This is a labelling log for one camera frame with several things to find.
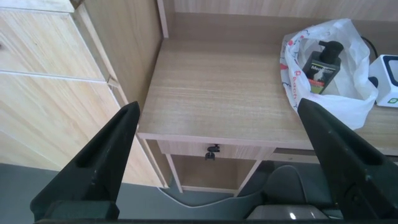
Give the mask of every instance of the wooden wall panel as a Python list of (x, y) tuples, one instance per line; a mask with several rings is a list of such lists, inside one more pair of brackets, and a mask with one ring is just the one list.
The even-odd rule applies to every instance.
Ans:
[(142, 110), (162, 41), (156, 1), (83, 4), (127, 100), (138, 101)]
[(67, 13), (0, 9), (0, 70), (104, 80)]
[(175, 0), (176, 12), (398, 21), (396, 0)]
[[(62, 169), (119, 110), (106, 82), (0, 73), (0, 162)], [(123, 182), (163, 187), (134, 138)]]
[(0, 83), (1, 130), (58, 167), (119, 110), (105, 82), (0, 73)]
[(0, 163), (39, 169), (61, 170), (61, 167), (44, 155), (24, 145), (20, 141), (0, 132)]
[(1, 0), (0, 7), (56, 12), (73, 12), (79, 0)]

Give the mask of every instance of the plastic bag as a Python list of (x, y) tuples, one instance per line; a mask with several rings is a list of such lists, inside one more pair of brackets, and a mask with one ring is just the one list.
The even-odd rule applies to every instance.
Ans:
[[(311, 92), (310, 82), (302, 71), (311, 53), (322, 51), (319, 40), (343, 44), (340, 71), (322, 95)], [(351, 129), (363, 127), (374, 105), (378, 90), (368, 80), (369, 48), (349, 19), (328, 21), (284, 37), (280, 52), (282, 85), (293, 109), (302, 98), (312, 100)]]

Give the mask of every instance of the wooden drawer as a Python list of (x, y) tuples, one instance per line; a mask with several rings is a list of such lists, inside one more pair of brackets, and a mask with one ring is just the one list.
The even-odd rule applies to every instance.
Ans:
[[(214, 146), (214, 144), (195, 142), (159, 140), (157, 142), (162, 153), (182, 156), (205, 157), (205, 154), (208, 152), (207, 148)], [(219, 146), (220, 152), (215, 152), (216, 158), (263, 160), (274, 151), (273, 148), (260, 146), (234, 146), (225, 144), (220, 144)]]
[(0, 9), (0, 70), (104, 80), (71, 15)]

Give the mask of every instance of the black drawer knob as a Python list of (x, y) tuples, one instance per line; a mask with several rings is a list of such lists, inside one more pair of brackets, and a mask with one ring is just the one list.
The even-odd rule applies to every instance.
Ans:
[(215, 152), (220, 152), (220, 147), (218, 144), (215, 144), (214, 146), (210, 146), (207, 148), (207, 153), (205, 154), (205, 160), (207, 159), (216, 159), (216, 154)]

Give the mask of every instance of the wood grain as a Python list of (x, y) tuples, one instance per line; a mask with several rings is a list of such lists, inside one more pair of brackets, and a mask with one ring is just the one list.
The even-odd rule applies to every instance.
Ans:
[(398, 21), (396, 0), (175, 0), (176, 12)]
[(183, 169), (183, 172), (177, 170), (183, 190), (185, 187), (188, 187), (189, 190), (198, 187), (196, 190), (208, 188), (230, 193), (238, 189), (236, 184), (237, 160), (220, 158), (216, 161), (205, 161), (203, 158), (194, 156), (171, 156), (173, 161), (175, 160), (174, 163), (176, 161), (183, 162), (182, 166), (175, 166), (176, 169), (179, 167)]
[[(157, 141), (164, 154), (205, 157), (207, 148), (214, 144), (197, 142)], [(273, 149), (259, 146), (219, 145), (220, 152), (215, 152), (216, 158), (255, 159), (263, 160), (264, 152), (273, 152)]]
[(1, 129), (59, 167), (119, 109), (105, 82), (6, 73), (0, 77)]
[[(119, 110), (106, 82), (0, 78), (1, 162), (60, 170)], [(164, 187), (137, 138), (123, 182)]]
[[(387, 156), (387, 158), (398, 165), (397, 156)], [(276, 149), (266, 160), (319, 164), (319, 160), (314, 151), (300, 149)]]
[(157, 0), (157, 6), (159, 8), (163, 37), (169, 38), (169, 30), (172, 28), (175, 15), (174, 0)]
[[(139, 136), (312, 149), (280, 83), (279, 52), (280, 45), (164, 40)], [(397, 155), (396, 115), (375, 106), (358, 133)]]
[(44, 155), (23, 145), (21, 142), (0, 132), (0, 163), (39, 169), (61, 170), (61, 167), (48, 160)]
[(104, 80), (67, 13), (0, 10), (0, 70)]
[(151, 187), (166, 187), (160, 181), (156, 170), (150, 162), (151, 160), (145, 153), (142, 144), (135, 136), (132, 141), (126, 170), (124, 171), (123, 182)]
[(0, 7), (55, 12), (73, 12), (78, 0), (1, 0)]
[(150, 158), (151, 166), (157, 172), (158, 179), (160, 179), (164, 187), (168, 188), (172, 181), (172, 171), (168, 159), (160, 151), (157, 141), (139, 139), (139, 142), (148, 158)]
[(83, 2), (128, 102), (142, 108), (162, 40), (155, 0)]
[[(175, 13), (173, 40), (238, 42), (280, 45), (284, 35), (321, 24), (327, 19)], [(380, 54), (398, 54), (398, 22), (353, 21), (358, 32), (372, 41)]]

